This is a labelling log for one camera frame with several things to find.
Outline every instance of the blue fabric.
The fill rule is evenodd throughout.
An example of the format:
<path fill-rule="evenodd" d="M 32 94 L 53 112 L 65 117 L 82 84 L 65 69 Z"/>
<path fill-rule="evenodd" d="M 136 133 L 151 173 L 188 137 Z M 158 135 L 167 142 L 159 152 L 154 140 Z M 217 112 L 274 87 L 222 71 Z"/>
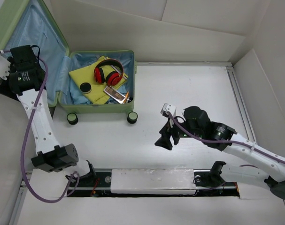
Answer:
<path fill-rule="evenodd" d="M 119 88 L 119 91 L 123 94 L 129 91 L 130 96 L 132 96 L 134 54 L 122 51 L 118 53 L 78 52 L 70 59 L 66 56 L 67 47 L 64 46 L 64 41 L 60 38 L 58 31 L 53 29 L 53 24 L 49 22 L 40 1 L 29 1 L 5 49 L 21 45 L 38 45 L 40 47 L 40 57 L 45 60 L 49 69 L 46 81 L 48 103 L 54 105 L 57 97 L 56 92 L 62 91 L 63 97 L 60 102 L 63 104 L 90 104 L 90 101 L 82 95 L 79 88 L 70 79 L 69 71 L 88 66 L 97 61 L 102 55 L 122 63 L 129 78 L 127 83 Z M 38 49 L 34 48 L 34 52 L 37 54 Z"/>

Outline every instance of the white table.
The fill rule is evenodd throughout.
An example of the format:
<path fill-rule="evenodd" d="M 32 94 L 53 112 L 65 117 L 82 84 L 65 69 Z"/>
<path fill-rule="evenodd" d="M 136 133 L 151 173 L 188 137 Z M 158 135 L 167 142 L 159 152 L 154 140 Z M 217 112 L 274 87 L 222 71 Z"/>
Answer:
<path fill-rule="evenodd" d="M 213 121 L 220 121 L 246 136 L 226 67 L 138 66 L 135 109 L 139 115 L 129 125 L 125 114 L 81 114 L 71 126 L 57 107 L 55 129 L 64 144 L 74 143 L 79 156 L 95 168 L 211 168 L 217 161 L 244 164 L 190 138 L 181 139 L 172 151 L 154 146 L 166 123 L 160 115 L 165 102 L 182 109 L 197 105 Z M 44 197 L 60 195 L 66 185 L 64 172 L 34 170 L 31 184 Z M 265 224 L 285 225 L 285 206 L 261 189 L 240 186 L 248 200 L 237 197 L 170 198 L 64 198 L 46 204 L 26 194 L 18 224 Z"/>

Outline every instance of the headphones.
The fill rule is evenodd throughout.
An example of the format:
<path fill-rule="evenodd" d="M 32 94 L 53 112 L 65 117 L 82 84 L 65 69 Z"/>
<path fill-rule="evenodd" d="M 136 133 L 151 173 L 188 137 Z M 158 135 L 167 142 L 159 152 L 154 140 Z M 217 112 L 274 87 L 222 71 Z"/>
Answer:
<path fill-rule="evenodd" d="M 102 70 L 101 67 L 106 66 L 106 65 L 115 66 L 115 67 L 119 68 L 119 70 L 121 71 L 121 75 L 116 71 L 112 71 L 105 78 L 104 71 Z M 123 77 L 123 66 L 117 60 L 112 60 L 112 59 L 103 60 L 99 64 L 97 64 L 97 66 L 94 69 L 94 78 L 95 78 L 96 82 L 98 82 L 98 83 L 106 82 L 108 86 L 117 85 L 120 82 L 120 80 L 122 79 L 122 77 Z"/>

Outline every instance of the folded clothing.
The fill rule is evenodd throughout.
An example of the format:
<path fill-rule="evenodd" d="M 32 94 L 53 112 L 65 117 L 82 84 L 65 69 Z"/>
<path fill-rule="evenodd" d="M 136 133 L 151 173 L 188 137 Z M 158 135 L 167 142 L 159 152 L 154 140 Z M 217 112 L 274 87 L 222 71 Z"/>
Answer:
<path fill-rule="evenodd" d="M 100 61 L 103 61 L 105 59 L 108 58 L 101 56 L 95 63 L 69 72 L 69 75 L 72 79 L 70 81 L 70 93 L 75 105 L 91 104 L 91 103 L 102 105 L 107 103 L 108 101 L 112 101 L 112 99 L 110 99 L 110 96 L 103 91 L 107 86 L 107 84 L 97 83 L 93 75 L 96 65 Z M 105 75 L 114 71 L 114 69 L 110 65 L 103 66 L 102 69 Z M 124 77 L 128 78 L 127 74 L 124 73 L 121 81 L 114 86 L 114 88 L 117 89 L 122 94 L 126 93 L 125 86 L 123 85 L 126 82 L 126 79 L 124 79 Z M 92 91 L 88 94 L 82 93 L 81 90 L 79 89 L 82 83 L 90 83 Z"/>

